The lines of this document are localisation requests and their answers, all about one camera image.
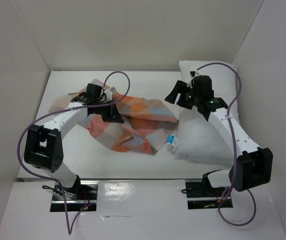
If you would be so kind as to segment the blue white pillow tag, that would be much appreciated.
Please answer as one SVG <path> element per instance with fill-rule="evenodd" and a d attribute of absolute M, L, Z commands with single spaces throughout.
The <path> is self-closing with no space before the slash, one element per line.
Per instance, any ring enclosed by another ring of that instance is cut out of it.
<path fill-rule="evenodd" d="M 169 134 L 165 143 L 172 145 L 174 147 L 177 144 L 177 141 L 178 141 L 178 138 L 175 135 Z"/>

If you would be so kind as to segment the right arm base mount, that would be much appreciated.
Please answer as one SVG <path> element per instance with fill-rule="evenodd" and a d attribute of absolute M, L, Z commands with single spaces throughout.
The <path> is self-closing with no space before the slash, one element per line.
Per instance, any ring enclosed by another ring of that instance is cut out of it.
<path fill-rule="evenodd" d="M 185 188 L 181 193 L 187 197 L 187 207 L 189 210 L 216 209 L 220 205 L 222 208 L 233 208 L 231 197 L 222 200 L 221 195 L 224 187 L 212 188 L 204 180 L 186 180 Z"/>

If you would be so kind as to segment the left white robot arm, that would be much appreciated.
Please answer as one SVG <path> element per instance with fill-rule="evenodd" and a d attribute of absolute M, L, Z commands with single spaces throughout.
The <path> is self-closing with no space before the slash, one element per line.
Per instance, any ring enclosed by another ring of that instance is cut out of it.
<path fill-rule="evenodd" d="M 63 163 L 63 139 L 75 125 L 90 117 L 122 124 L 124 121 L 115 101 L 111 89 L 88 84 L 84 92 L 71 98 L 64 112 L 56 109 L 52 120 L 43 125 L 33 124 L 28 129 L 25 162 L 58 180 L 60 189 L 69 199 L 77 199 L 82 191 L 81 180 Z"/>

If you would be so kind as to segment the aluminium table frame rail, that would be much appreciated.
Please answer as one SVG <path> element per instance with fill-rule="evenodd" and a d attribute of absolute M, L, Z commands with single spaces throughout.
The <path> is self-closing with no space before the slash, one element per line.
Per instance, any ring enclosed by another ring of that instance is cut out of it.
<path fill-rule="evenodd" d="M 249 159 L 249 160 L 242 160 L 240 162 L 240 173 L 243 178 L 249 178 L 252 176 L 253 168 L 255 165 L 255 161 Z"/>

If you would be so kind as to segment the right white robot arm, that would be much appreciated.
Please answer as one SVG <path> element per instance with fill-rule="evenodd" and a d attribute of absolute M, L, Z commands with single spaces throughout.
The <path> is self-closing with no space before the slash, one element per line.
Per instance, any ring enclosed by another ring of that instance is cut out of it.
<path fill-rule="evenodd" d="M 209 76 L 194 75 L 190 83 L 178 80 L 165 101 L 188 110 L 196 108 L 232 150 L 234 160 L 230 170 L 217 170 L 203 175 L 203 194 L 212 196 L 218 188 L 241 192 L 270 182 L 273 160 L 271 150 L 261 148 L 254 142 L 232 116 L 227 103 L 215 97 Z"/>

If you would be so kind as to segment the checkered orange blue pillowcase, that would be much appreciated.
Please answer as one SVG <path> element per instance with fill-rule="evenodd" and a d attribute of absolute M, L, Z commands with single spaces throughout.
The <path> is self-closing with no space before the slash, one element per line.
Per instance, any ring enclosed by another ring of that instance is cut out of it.
<path fill-rule="evenodd" d="M 118 101 L 116 107 L 124 123 L 103 122 L 98 114 L 83 116 L 76 123 L 113 151 L 156 154 L 178 127 L 175 114 L 158 99 L 123 96 L 107 85 L 104 89 Z"/>

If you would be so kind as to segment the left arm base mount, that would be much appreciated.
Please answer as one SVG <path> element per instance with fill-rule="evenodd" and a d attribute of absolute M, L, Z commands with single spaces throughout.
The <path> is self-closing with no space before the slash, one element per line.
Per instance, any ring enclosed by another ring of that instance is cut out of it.
<path fill-rule="evenodd" d="M 56 183 L 54 187 L 43 185 L 42 189 L 52 193 L 50 212 L 64 212 L 64 198 L 59 185 Z M 97 181 L 81 181 L 81 190 L 76 195 L 65 192 L 66 204 L 68 212 L 78 212 L 83 209 L 84 212 L 95 212 L 97 209 Z"/>

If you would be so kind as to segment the white pillow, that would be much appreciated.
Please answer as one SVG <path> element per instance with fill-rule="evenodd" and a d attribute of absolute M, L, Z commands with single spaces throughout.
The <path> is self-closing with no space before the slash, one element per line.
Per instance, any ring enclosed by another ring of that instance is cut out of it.
<path fill-rule="evenodd" d="M 227 104 L 236 97 L 235 74 L 236 67 L 224 65 L 209 65 L 198 72 L 209 76 L 212 80 L 214 96 L 222 98 Z M 180 108 L 178 138 L 172 154 L 176 157 L 195 161 L 212 161 L 222 165 L 233 163 L 233 153 L 220 133 L 205 120 L 197 111 Z"/>

